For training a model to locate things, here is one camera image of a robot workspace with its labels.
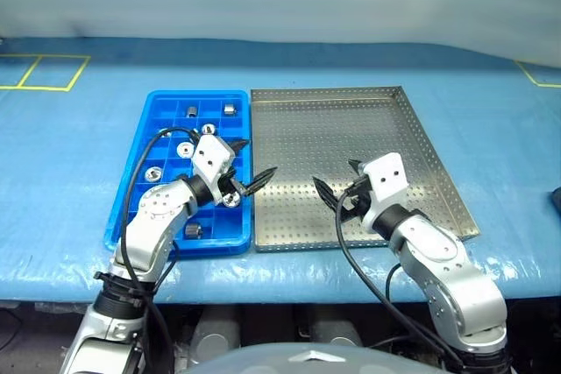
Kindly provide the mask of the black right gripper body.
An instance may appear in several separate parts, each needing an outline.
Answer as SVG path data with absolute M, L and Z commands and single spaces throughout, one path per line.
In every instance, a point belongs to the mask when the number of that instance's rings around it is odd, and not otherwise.
M 355 179 L 337 201 L 337 220 L 339 222 L 348 222 L 354 218 L 362 220 L 371 207 L 371 191 L 372 186 L 367 175 Z

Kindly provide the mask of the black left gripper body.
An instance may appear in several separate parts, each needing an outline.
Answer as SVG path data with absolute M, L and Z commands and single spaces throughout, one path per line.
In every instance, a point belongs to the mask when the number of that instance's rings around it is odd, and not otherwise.
M 236 178 L 236 169 L 231 166 L 218 181 L 218 188 L 223 197 L 228 194 L 238 193 L 240 196 L 249 196 L 249 187 Z

